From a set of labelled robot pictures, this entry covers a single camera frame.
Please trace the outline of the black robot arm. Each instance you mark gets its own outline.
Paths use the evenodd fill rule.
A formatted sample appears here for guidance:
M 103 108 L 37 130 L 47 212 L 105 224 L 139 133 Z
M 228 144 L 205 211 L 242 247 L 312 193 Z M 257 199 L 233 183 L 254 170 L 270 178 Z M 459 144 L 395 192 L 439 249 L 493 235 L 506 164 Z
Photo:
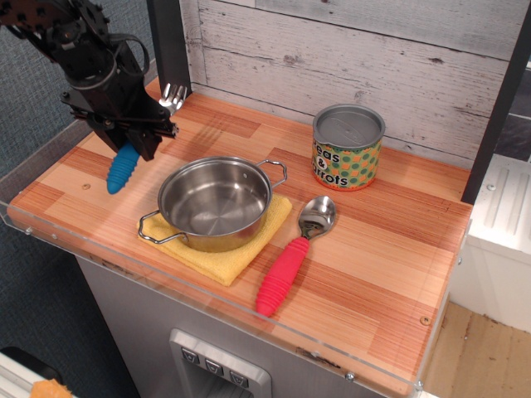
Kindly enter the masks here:
M 1 24 L 29 41 L 64 72 L 61 100 L 115 152 L 129 143 L 146 161 L 177 126 L 144 88 L 149 53 L 130 47 L 136 36 L 111 33 L 100 5 L 90 1 L 3 1 Z

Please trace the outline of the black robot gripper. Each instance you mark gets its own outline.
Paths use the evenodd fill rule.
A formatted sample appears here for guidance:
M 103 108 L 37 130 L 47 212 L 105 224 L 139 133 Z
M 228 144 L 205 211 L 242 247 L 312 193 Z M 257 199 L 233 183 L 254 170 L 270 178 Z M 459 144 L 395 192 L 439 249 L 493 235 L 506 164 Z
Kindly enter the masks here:
M 173 138 L 178 128 L 170 113 L 151 98 L 144 88 L 145 73 L 112 70 L 103 75 L 76 79 L 65 75 L 70 89 L 61 101 L 76 119 L 89 122 L 96 135 L 115 153 L 127 142 L 145 160 L 154 159 L 160 136 Z M 145 127 L 147 130 L 124 129 Z

